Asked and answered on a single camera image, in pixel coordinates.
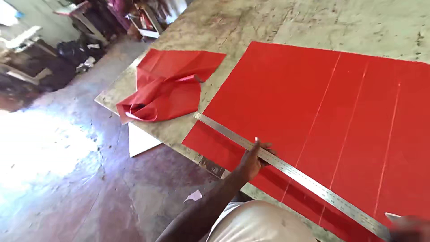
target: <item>paper scrap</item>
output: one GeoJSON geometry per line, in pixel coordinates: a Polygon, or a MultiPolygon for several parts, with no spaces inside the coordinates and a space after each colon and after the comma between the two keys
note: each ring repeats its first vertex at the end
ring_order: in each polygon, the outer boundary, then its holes
{"type": "Polygon", "coordinates": [[[187,197],[187,199],[185,199],[185,201],[187,201],[187,200],[190,200],[190,199],[192,199],[192,200],[194,200],[194,201],[197,201],[197,200],[199,200],[200,198],[202,198],[203,196],[202,196],[202,194],[200,193],[200,191],[197,189],[197,191],[195,191],[195,192],[193,192],[193,193],[191,193],[188,197],[187,197]]]}

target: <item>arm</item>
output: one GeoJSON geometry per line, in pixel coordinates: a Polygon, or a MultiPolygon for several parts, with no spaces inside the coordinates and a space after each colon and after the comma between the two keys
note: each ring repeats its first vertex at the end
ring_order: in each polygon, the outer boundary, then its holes
{"type": "Polygon", "coordinates": [[[263,161],[257,158],[257,153],[260,147],[267,149],[270,144],[261,144],[257,137],[255,139],[254,147],[245,152],[237,168],[203,198],[180,213],[156,242],[197,242],[209,232],[231,199],[264,165],[263,161]]]}

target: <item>floor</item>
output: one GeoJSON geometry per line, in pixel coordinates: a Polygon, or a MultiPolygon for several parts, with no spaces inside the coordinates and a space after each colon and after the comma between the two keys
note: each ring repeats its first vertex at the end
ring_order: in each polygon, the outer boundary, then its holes
{"type": "Polygon", "coordinates": [[[127,125],[93,101],[147,47],[124,38],[64,89],[0,113],[0,241],[154,241],[214,186],[163,144],[129,158],[127,125]]]}

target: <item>clothing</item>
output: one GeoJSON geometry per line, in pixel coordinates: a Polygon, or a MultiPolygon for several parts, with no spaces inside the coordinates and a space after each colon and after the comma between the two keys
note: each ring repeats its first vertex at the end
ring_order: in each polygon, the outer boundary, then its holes
{"type": "Polygon", "coordinates": [[[311,231],[285,209],[264,201],[231,202],[215,224],[207,242],[315,242],[311,231]]]}

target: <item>person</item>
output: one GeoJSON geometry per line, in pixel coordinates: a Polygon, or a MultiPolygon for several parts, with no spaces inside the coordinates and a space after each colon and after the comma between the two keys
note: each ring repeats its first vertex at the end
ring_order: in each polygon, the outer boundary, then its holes
{"type": "MultiPolygon", "coordinates": [[[[239,190],[267,163],[258,158],[258,150],[270,149],[260,143],[246,151],[237,168],[208,194],[181,212],[161,233],[156,242],[317,241],[299,218],[285,209],[264,201],[231,202],[239,190]]],[[[430,222],[402,217],[396,222],[392,242],[430,242],[430,222]]]]}

